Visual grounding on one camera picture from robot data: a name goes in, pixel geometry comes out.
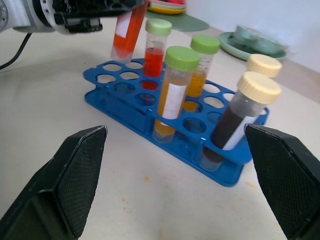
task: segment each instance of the stack of plates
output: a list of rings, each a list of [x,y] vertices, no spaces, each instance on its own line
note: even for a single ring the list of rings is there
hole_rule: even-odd
[[[157,14],[166,14],[166,15],[174,15],[174,14],[182,14],[186,10],[185,4],[175,4],[160,0],[150,0],[151,7],[149,7],[149,11],[157,13]]]

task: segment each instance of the white table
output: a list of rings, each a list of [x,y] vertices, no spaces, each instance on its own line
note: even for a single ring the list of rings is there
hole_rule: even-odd
[[[81,240],[285,239],[252,162],[235,187],[223,187],[84,101],[94,85],[83,71],[110,60],[116,20],[102,23],[101,33],[34,34],[18,61],[1,71],[0,216],[67,136],[107,125],[100,179]],[[0,34],[1,64],[23,37],[11,30]],[[145,38],[142,30],[135,58],[143,57]],[[173,31],[168,43],[190,41]],[[220,52],[208,79],[235,90],[244,71],[244,63]],[[320,105],[284,87],[270,110],[267,126],[297,136],[320,158]]]

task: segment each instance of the cream cap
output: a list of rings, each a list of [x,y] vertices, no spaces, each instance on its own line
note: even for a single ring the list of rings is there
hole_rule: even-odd
[[[266,105],[272,104],[282,91],[274,80],[253,71],[245,72],[237,86],[246,97]]]
[[[260,73],[268,78],[275,78],[282,69],[282,64],[273,57],[252,54],[247,62],[247,68],[249,71]]]

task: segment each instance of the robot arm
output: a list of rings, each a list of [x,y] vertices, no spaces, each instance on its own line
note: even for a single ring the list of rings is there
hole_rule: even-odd
[[[142,5],[144,0],[0,0],[0,33],[61,34],[101,31],[100,18],[117,17]]]

